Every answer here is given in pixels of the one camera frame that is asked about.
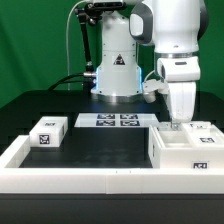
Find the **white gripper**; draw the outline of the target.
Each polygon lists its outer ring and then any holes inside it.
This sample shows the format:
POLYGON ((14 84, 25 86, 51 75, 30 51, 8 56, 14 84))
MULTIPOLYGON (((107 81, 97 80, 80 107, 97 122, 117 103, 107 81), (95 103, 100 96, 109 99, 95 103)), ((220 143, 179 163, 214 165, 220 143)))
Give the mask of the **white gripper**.
POLYGON ((179 130, 180 123, 190 122, 194 114, 196 81, 201 75, 198 58, 159 58, 157 72, 165 84, 171 129, 179 130))

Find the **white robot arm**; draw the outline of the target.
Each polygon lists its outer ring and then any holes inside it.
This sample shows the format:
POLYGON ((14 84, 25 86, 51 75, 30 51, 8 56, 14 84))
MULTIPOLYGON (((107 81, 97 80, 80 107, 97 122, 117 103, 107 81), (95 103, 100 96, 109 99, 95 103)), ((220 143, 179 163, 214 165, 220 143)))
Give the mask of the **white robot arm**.
POLYGON ((161 93, 171 122, 194 114, 198 40, 208 25, 204 0, 89 0, 102 14, 102 62, 91 94, 107 102, 161 93))

